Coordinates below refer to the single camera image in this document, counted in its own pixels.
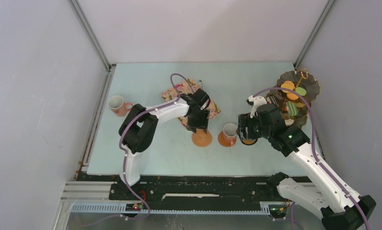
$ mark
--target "food item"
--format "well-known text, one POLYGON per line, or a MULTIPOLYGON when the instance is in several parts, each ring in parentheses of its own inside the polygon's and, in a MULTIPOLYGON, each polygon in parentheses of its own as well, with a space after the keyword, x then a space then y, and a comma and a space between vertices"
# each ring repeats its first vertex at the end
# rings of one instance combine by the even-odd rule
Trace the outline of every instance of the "food item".
POLYGON ((298 102, 298 103, 295 103, 295 106, 297 108, 302 108, 302 107, 305 107, 305 104, 304 103, 301 103, 301 102, 298 102))
POLYGON ((294 120, 292 120, 292 119, 285 120, 286 126, 291 126, 292 124, 294 124, 294 120))
POLYGON ((288 109, 288 115, 296 116, 298 114, 298 109, 294 103, 286 102, 285 105, 287 106, 287 109, 288 109))
POLYGON ((291 81, 285 81, 282 85, 281 85, 281 88, 286 88, 286 89, 289 89, 289 90, 294 90, 295 86, 294 86, 294 83, 292 83, 291 81))
POLYGON ((290 100, 293 100, 293 101, 295 101, 295 100, 298 99, 298 96, 295 95, 294 93, 291 93, 291 92, 287 93, 287 97, 288 97, 290 100))
POLYGON ((306 90, 304 88, 301 88, 301 87, 295 88, 295 92, 297 92, 301 96, 305 96, 306 95, 306 90))

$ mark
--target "gray floor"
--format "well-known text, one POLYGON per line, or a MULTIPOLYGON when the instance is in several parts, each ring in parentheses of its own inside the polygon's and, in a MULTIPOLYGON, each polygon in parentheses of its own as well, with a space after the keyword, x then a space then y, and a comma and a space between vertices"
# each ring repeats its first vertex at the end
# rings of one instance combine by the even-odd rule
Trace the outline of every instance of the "gray floor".
MULTIPOLYGON (((75 219, 82 224, 92 223, 108 214, 79 213, 75 219)), ((321 221, 304 208, 294 209, 294 218, 305 230, 324 230, 321 221)), ((69 230, 290 230, 290 221, 272 222, 268 216, 243 215, 151 215, 145 220, 125 221, 111 218, 92 227, 80 228, 71 219, 69 230)))

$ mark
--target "white wall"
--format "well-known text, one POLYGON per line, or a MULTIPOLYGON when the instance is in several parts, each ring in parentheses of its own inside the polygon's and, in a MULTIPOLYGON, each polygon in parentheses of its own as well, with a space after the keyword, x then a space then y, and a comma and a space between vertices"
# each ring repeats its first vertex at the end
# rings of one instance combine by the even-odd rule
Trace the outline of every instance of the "white wall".
POLYGON ((294 62, 327 0, 80 0, 120 62, 294 62))
POLYGON ((320 82, 317 128, 332 167, 377 202, 382 230, 382 0, 337 1, 302 67, 320 82))
POLYGON ((105 69, 66 0, 0 0, 0 230, 50 229, 105 69))

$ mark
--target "cable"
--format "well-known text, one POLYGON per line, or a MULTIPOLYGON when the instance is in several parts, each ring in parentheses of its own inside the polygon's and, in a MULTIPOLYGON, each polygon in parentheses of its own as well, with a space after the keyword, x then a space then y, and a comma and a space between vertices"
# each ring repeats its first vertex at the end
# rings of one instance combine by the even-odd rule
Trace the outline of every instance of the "cable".
POLYGON ((185 80, 185 82, 186 83, 188 83, 188 85, 189 85, 189 87, 191 88, 191 91, 192 91, 192 93, 195 93, 194 92, 194 89, 192 88, 192 85, 191 85, 191 83, 188 81, 188 79, 186 79, 184 76, 182 76, 181 74, 179 74, 179 73, 173 73, 173 74, 171 74, 171 76, 170 76, 170 81, 171 81, 171 84, 173 85, 173 87, 174 87, 174 89, 175 89, 175 91, 177 91, 177 97, 179 98, 179 95, 180 95, 180 92, 179 92, 179 90, 177 89, 177 87, 175 86, 175 84, 174 84, 174 82, 173 82, 173 76, 180 76, 181 78, 183 78, 184 80, 185 80))
POLYGON ((131 120, 131 121, 129 122, 129 124, 127 125, 127 127, 125 128, 125 130, 123 130, 123 133, 122 133, 122 135, 121 135, 121 137, 120 137, 119 148, 125 152, 124 160, 123 160, 123 180, 124 180, 124 182, 125 182, 125 184, 126 184, 128 190, 129 190, 129 191, 130 191, 130 192, 131 192, 137 199, 139 199, 139 200, 140 200, 140 201, 147 207, 147 214, 146 214, 145 216, 143 216, 143 217, 138 217, 138 218, 134 218, 134 217, 126 217, 127 219, 145 219, 145 218, 147 218, 147 217, 151 214, 151 209, 150 209, 149 204, 147 204, 147 202, 146 202, 145 200, 143 200, 139 195, 137 195, 137 194, 133 191, 133 189, 131 188, 131 186, 130 186, 129 183, 128 183, 128 180, 127 180, 127 174, 126 174, 128 151, 127 151, 127 149, 126 149, 124 146, 122 146, 122 144, 123 144, 123 140, 124 140, 124 138, 125 138, 125 135, 126 135, 127 131, 130 129, 130 127, 131 127, 135 122, 137 122, 137 120, 138 120, 141 116, 145 115, 145 114, 148 113, 148 112, 154 111, 155 109, 162 109, 162 108, 164 108, 164 107, 170 106, 170 105, 174 104, 175 102, 179 101, 179 99, 180 99, 180 92, 178 91, 178 89, 176 88, 176 86, 175 86, 175 84, 174 84, 174 82, 173 82, 173 76, 175 76, 175 75, 180 76, 181 78, 183 78, 183 79, 188 83, 189 87, 191 88, 192 93, 194 93, 194 90, 192 89, 192 85, 191 85, 191 83, 190 83, 184 76, 182 76, 182 75, 179 74, 179 73, 173 73, 173 74, 171 74, 171 76, 170 76, 170 81, 171 81, 171 84, 173 85, 174 89, 177 91, 177 94, 178 94, 178 95, 177 95, 177 98, 176 98, 174 101, 170 101, 170 102, 164 103, 164 104, 162 104, 162 105, 160 105, 160 106, 153 107, 153 108, 151 108, 151 109, 148 109, 148 110, 145 110, 145 111, 139 113, 137 116, 135 116, 135 117, 133 118, 133 120, 131 120))
POLYGON ((293 202, 292 205, 291 205, 291 225, 292 225, 292 230, 295 230, 295 226, 294 226, 294 206, 295 206, 295 202, 293 202))
POLYGON ((350 201, 357 208, 357 210, 359 211, 359 213, 363 219, 364 225, 366 226, 366 230, 371 230, 370 224, 369 224, 369 221, 367 220, 366 215, 364 214, 363 210, 360 208, 358 203, 355 201, 355 199, 352 197, 352 195, 349 193, 349 191, 338 181, 338 179, 335 176, 333 176, 333 174, 321 162, 319 162, 320 159, 316 155, 316 151, 315 151, 315 140, 316 140, 315 139, 315 133, 316 133, 315 132, 315 119, 314 119, 312 108, 309 106, 309 103, 304 99, 304 97, 299 95, 297 92, 290 90, 290 89, 281 88, 281 87, 271 87, 271 88, 267 88, 265 90, 261 90, 258 93, 256 93, 253 97, 256 97, 256 96, 258 96, 264 92, 270 91, 270 90, 284 90, 284 91, 291 92, 291 93, 297 95, 299 98, 301 98, 301 100, 305 103, 306 107, 308 108, 309 117, 311 119, 311 124, 312 124, 311 147, 312 147, 312 153, 313 153, 313 156, 314 156, 316 162, 319 164, 319 166, 321 166, 321 168, 326 172, 326 174, 328 174, 329 177, 332 178, 332 180, 342 189, 342 191, 345 193, 345 195, 350 199, 350 201))
POLYGON ((143 196, 144 196, 144 201, 146 201, 146 200, 147 200, 146 192, 144 192, 143 190, 140 190, 139 192, 141 192, 141 193, 143 194, 143 196))
POLYGON ((284 204, 284 208, 288 208, 289 207, 289 203, 290 203, 290 200, 288 200, 288 206, 285 207, 285 204, 284 204))

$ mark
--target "mug handle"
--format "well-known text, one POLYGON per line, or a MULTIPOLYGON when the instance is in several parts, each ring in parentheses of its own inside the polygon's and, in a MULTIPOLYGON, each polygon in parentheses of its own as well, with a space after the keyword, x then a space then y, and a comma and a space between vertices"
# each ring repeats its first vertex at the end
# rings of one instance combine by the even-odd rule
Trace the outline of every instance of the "mug handle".
POLYGON ((125 103, 125 107, 126 107, 126 110, 127 111, 130 111, 131 110, 131 108, 133 108, 133 104, 132 103, 130 103, 130 102, 128 102, 128 103, 125 103))

